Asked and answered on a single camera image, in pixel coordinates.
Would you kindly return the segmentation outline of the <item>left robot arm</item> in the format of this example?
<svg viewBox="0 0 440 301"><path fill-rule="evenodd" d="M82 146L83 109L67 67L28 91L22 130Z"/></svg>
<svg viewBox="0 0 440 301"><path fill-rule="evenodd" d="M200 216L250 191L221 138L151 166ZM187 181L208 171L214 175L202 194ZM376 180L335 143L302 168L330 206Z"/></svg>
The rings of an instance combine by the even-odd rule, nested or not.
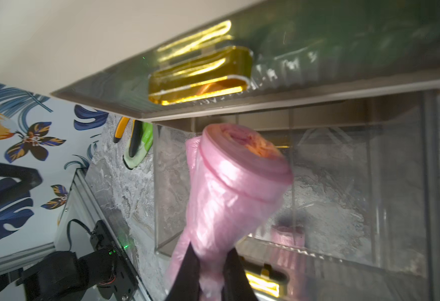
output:
<svg viewBox="0 0 440 301"><path fill-rule="evenodd" d="M37 169L0 163L0 177L19 179L12 186L0 190L0 206L12 201L15 197L28 193L43 182Z"/></svg>

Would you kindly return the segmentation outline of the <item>yellow handled pliers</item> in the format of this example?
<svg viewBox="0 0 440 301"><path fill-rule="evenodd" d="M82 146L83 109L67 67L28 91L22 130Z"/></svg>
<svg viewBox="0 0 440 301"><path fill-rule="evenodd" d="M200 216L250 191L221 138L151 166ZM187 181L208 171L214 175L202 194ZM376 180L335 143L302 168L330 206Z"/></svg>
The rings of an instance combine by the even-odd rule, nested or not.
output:
<svg viewBox="0 0 440 301"><path fill-rule="evenodd" d="M113 136L113 142L116 144L118 143L121 138L123 137L123 134L125 132L126 126L128 125L130 119L128 117L122 117L115 129L115 133Z"/></svg>

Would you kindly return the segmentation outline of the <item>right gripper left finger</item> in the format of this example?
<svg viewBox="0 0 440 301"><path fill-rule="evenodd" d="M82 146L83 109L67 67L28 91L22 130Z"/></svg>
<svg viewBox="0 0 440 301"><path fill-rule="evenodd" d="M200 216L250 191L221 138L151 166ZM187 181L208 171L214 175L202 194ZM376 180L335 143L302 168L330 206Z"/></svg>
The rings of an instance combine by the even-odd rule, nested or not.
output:
<svg viewBox="0 0 440 301"><path fill-rule="evenodd" d="M165 301L199 301L201 288L199 284L200 261L189 244L176 279Z"/></svg>

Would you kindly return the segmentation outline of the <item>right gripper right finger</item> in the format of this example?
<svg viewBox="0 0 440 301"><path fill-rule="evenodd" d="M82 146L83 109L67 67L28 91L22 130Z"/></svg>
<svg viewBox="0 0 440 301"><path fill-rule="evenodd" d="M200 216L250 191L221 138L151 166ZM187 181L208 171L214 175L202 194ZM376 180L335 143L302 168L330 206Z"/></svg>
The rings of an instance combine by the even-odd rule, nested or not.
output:
<svg viewBox="0 0 440 301"><path fill-rule="evenodd" d="M222 301L258 301L235 248L227 254L223 277L225 284L221 292Z"/></svg>

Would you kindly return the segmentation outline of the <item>green black work glove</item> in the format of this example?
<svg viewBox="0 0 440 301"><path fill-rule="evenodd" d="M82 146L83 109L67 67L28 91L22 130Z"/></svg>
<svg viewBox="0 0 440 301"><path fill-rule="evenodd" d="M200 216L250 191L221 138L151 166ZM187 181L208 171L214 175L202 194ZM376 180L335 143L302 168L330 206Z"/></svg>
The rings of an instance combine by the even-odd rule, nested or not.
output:
<svg viewBox="0 0 440 301"><path fill-rule="evenodd" d="M127 169L135 169L143 162L153 142L153 125L135 120L127 149L123 154L123 163Z"/></svg>

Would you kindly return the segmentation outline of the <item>pink bag roll three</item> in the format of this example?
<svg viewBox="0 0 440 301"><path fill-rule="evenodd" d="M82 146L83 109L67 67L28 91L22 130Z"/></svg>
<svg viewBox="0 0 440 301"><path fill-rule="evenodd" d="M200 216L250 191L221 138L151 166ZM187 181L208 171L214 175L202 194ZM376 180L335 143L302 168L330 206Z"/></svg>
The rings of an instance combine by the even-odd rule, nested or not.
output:
<svg viewBox="0 0 440 301"><path fill-rule="evenodd" d="M204 300L219 300L226 257L237 242L278 211L294 176L289 161L258 132L211 124L186 142L190 194L186 226L166 272L172 288L187 249L200 263Z"/></svg>

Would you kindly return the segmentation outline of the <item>pink bag roll two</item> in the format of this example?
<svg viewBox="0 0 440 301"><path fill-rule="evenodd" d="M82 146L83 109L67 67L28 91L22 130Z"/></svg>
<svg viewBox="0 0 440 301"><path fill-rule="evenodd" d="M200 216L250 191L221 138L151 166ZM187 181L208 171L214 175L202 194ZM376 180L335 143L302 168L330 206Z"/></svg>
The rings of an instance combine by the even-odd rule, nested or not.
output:
<svg viewBox="0 0 440 301"><path fill-rule="evenodd" d="M281 267L288 275L287 296L296 300L305 297L305 257L300 253L286 250L285 247L303 249L305 233L302 227L275 225L271 228L271 241L283 248L275 248L270 261Z"/></svg>

